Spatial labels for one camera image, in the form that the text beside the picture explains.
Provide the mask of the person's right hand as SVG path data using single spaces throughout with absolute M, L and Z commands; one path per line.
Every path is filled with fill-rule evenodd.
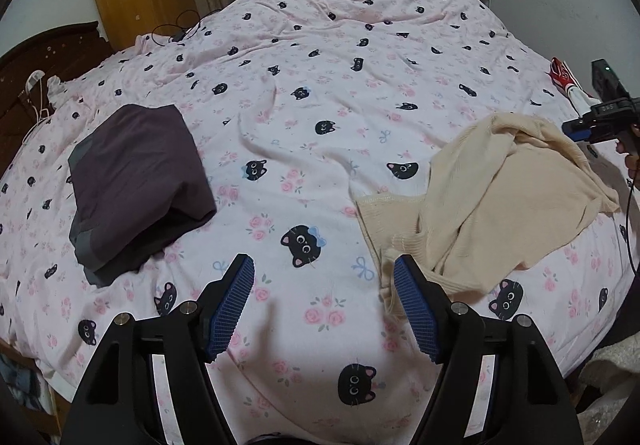
M 638 141 L 639 127 L 637 124 L 633 124 L 631 132 L 626 133 L 626 139 L 618 140 L 616 143 L 616 153 L 624 156 L 628 178 L 631 179 L 636 190 L 639 188 L 639 155 L 636 147 Z

